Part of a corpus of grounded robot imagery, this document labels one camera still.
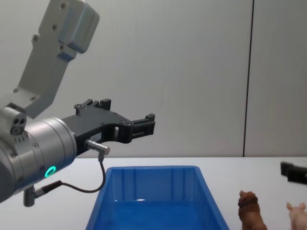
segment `gray wall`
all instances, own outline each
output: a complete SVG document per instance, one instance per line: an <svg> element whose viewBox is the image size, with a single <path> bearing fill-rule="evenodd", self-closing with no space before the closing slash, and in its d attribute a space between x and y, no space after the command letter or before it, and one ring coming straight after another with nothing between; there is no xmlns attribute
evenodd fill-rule
<svg viewBox="0 0 307 230"><path fill-rule="evenodd" d="M157 121L151 137L108 143L111 157L242 156L252 1L88 2L101 15L90 49L70 63L39 118L111 98L127 118L155 113ZM2 3L0 96L17 85L47 3Z"/></svg>
<svg viewBox="0 0 307 230"><path fill-rule="evenodd" d="M306 156L307 1L256 0L246 156Z"/></svg>

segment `black metal bracket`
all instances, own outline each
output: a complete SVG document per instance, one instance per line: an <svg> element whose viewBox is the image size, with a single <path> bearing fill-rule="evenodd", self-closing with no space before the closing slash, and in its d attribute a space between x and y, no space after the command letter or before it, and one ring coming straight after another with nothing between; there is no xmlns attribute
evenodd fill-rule
<svg viewBox="0 0 307 230"><path fill-rule="evenodd" d="M289 182L307 184L307 168L298 167L292 163L281 162L281 174L286 176Z"/></svg>
<svg viewBox="0 0 307 230"><path fill-rule="evenodd" d="M87 100L76 104L76 115L69 116L63 121L74 132L78 153L88 151L84 146L87 139L97 143L116 141L130 143L132 139L140 138L154 133L155 115L149 114L145 119L131 121L110 111L111 100Z"/></svg>

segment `blue plastic bin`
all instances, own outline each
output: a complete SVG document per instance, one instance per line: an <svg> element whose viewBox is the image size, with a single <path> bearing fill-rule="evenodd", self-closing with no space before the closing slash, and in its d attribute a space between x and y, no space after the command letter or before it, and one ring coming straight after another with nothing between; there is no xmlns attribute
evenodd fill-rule
<svg viewBox="0 0 307 230"><path fill-rule="evenodd" d="M228 230L198 167L114 167L87 230Z"/></svg>

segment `white table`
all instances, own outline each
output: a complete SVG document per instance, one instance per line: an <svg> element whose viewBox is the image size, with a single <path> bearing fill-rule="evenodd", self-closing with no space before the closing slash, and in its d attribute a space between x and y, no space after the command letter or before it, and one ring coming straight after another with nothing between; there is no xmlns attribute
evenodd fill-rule
<svg viewBox="0 0 307 230"><path fill-rule="evenodd" d="M253 191L259 198L261 213L268 229L290 229L286 202L307 203L307 185L287 182L280 175L280 162L307 166L307 158L120 158L105 159L105 167L133 165L196 165L231 230L241 229L237 200L239 191ZM36 185L56 180L93 189L101 183L97 159L76 159L68 168ZM0 204L1 230L84 230L97 193L84 194L60 187L23 206L23 194Z"/></svg>

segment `toy animal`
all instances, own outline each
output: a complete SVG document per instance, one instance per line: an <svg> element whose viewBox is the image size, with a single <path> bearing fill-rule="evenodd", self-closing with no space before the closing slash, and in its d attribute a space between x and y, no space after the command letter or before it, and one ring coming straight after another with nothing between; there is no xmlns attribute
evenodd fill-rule
<svg viewBox="0 0 307 230"><path fill-rule="evenodd" d="M305 203L300 203L299 207L292 207L288 202L287 209L290 210L289 217L291 220L292 230L307 230L307 213Z"/></svg>
<svg viewBox="0 0 307 230"><path fill-rule="evenodd" d="M242 230L268 230L260 214L258 198L253 192L241 191L238 205Z"/></svg>

